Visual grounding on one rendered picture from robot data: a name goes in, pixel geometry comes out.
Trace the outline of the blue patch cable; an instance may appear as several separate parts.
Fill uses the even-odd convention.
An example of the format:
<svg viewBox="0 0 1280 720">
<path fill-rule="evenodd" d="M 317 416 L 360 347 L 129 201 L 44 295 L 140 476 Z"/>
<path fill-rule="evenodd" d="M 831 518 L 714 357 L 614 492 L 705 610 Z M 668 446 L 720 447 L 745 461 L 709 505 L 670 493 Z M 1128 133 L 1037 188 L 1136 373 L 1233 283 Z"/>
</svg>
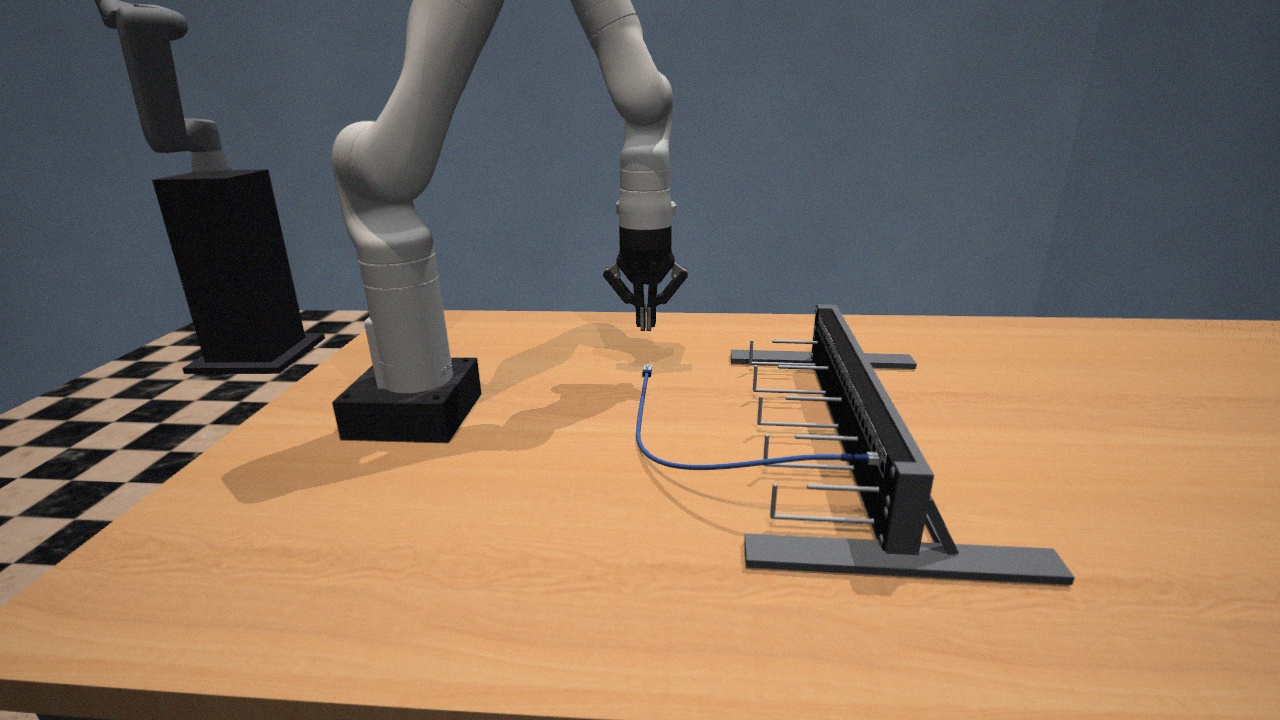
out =
<svg viewBox="0 0 1280 720">
<path fill-rule="evenodd" d="M 637 439 L 637 446 L 643 451 L 643 454 L 645 454 L 646 457 L 652 459 L 652 461 L 654 461 L 654 462 L 658 462 L 658 464 L 664 465 L 667 468 L 677 468 L 677 469 L 685 469 L 685 470 L 721 470 L 721 469 L 732 469 L 732 468 L 753 468 L 753 466 L 769 465 L 769 464 L 777 464 L 777 462 L 795 462 L 795 461 L 805 461 L 805 460 L 841 460 L 841 461 L 852 461 L 852 454 L 806 454 L 806 455 L 796 455 L 796 456 L 787 456 L 787 457 L 771 457 L 771 459 L 753 460 L 753 461 L 745 461 L 745 462 L 724 462 L 724 464 L 709 464 L 709 465 L 690 465 L 690 464 L 668 462 L 666 460 L 655 457 L 654 455 L 652 455 L 652 454 L 649 454 L 646 451 L 646 448 L 643 445 L 641 436 L 640 436 L 641 421 L 643 421 L 643 406 L 644 406 L 644 398 L 645 398 L 645 393 L 646 393 L 648 375 L 649 374 L 645 373 L 644 382 L 643 382 L 643 393 L 641 393 L 640 405 L 639 405 L 639 413 L 637 413 L 636 439 Z"/>
</svg>

